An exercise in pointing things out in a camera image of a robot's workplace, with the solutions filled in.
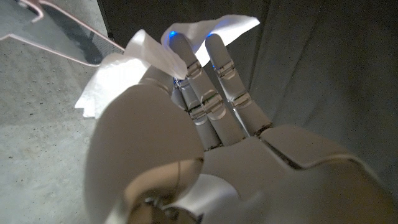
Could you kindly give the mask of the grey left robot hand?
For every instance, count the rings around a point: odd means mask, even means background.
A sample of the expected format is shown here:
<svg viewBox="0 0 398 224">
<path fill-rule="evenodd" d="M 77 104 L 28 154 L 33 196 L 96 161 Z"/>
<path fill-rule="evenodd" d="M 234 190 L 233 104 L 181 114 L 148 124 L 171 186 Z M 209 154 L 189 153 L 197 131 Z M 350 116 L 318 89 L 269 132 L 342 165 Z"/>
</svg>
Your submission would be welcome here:
<svg viewBox="0 0 398 224">
<path fill-rule="evenodd" d="M 92 223 L 396 223 L 378 177 L 343 147 L 296 126 L 273 127 L 242 86 L 221 37 L 205 47 L 233 110 L 224 106 L 188 38 L 169 36 L 188 70 L 202 143 L 172 102 L 172 80 L 151 67 L 99 118 L 88 150 L 84 199 Z"/>
</svg>

